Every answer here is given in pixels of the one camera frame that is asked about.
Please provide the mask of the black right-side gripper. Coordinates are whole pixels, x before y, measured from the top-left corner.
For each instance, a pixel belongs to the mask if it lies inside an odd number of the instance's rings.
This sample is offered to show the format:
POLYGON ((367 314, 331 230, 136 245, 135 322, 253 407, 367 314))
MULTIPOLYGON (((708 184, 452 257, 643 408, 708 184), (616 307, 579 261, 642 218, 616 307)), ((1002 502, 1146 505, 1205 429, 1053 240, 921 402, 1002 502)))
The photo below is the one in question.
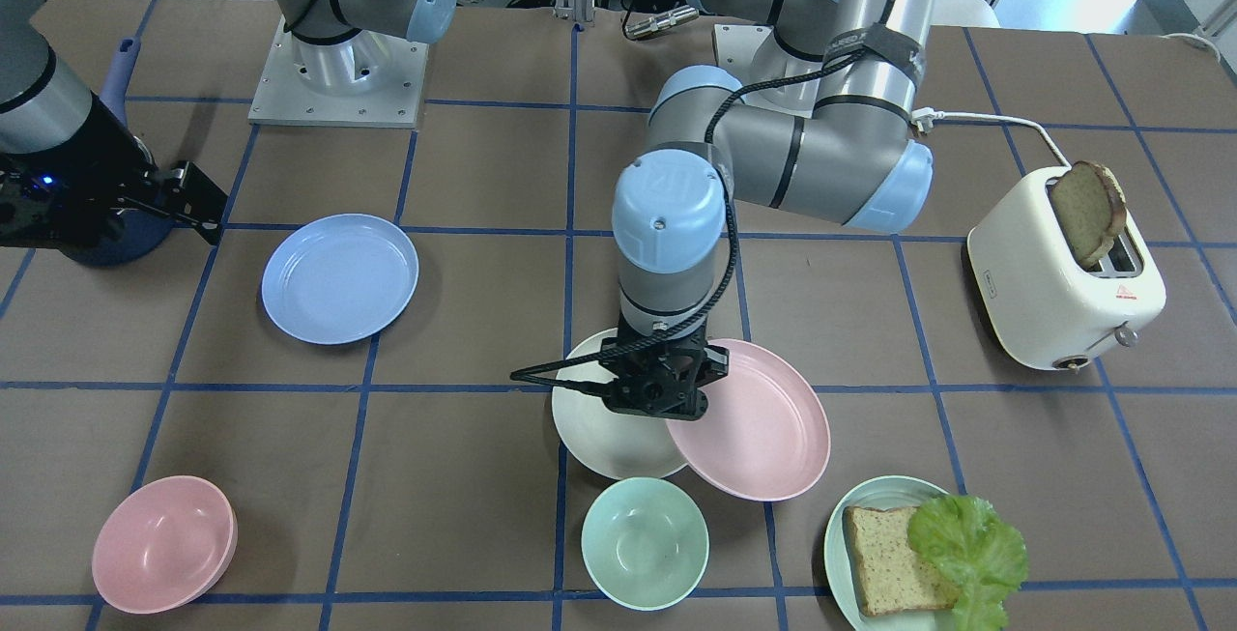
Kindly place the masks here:
POLYGON ((103 247, 181 221, 216 244, 228 194, 193 161, 162 170, 146 153, 80 165, 2 155, 2 245, 103 247))

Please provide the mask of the right-side robot arm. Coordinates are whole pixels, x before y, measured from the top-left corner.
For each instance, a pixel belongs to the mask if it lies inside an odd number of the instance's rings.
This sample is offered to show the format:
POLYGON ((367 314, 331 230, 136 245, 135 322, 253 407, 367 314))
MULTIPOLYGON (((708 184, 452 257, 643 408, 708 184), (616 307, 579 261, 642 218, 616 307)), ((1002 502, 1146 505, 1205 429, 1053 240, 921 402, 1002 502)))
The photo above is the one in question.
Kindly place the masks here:
MULTIPOLYGON (((228 192, 198 165, 160 167, 32 26, 47 0, 2 0, 2 245, 122 262, 177 221, 221 238, 228 192)), ((429 45, 458 0, 275 0, 275 33, 250 116, 268 125, 412 127, 429 45)))

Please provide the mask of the left-side robot arm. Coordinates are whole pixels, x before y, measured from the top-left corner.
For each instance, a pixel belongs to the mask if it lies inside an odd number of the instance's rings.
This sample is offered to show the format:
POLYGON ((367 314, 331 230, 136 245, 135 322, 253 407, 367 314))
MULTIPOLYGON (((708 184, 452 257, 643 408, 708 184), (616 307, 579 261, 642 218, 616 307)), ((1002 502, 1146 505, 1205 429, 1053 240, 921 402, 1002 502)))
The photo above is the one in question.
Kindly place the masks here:
POLYGON ((734 204, 901 233, 931 189, 931 151, 909 136, 935 0, 695 0, 769 27, 745 79, 721 66, 673 73, 644 152, 614 198, 621 252, 615 337, 585 393, 614 414, 698 419, 729 376, 708 311, 734 278, 734 204), (720 238, 729 268, 714 273, 720 238))

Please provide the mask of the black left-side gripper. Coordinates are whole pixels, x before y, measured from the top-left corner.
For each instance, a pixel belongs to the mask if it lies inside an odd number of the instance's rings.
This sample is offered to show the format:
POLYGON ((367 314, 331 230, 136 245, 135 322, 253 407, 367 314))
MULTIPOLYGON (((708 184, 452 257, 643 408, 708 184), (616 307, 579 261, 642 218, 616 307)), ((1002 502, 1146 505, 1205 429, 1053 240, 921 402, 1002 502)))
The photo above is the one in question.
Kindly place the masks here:
POLYGON ((614 414, 699 419, 708 411, 703 387, 730 372, 730 351, 708 344, 705 332, 658 341, 618 358, 602 359, 615 379, 601 390, 604 406, 614 414))

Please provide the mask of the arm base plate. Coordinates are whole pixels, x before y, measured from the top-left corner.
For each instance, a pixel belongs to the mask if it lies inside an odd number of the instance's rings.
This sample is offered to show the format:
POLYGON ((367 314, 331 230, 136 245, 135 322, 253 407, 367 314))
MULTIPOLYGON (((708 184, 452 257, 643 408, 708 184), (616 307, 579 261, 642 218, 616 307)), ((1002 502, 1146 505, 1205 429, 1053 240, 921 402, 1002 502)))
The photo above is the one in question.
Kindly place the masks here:
POLYGON ((715 24, 716 66, 734 75, 742 88, 790 75, 787 71, 790 54, 778 43, 774 32, 769 26, 715 24))
POLYGON ((416 129, 430 45, 361 31, 309 45, 278 28, 247 111, 255 125, 416 129))

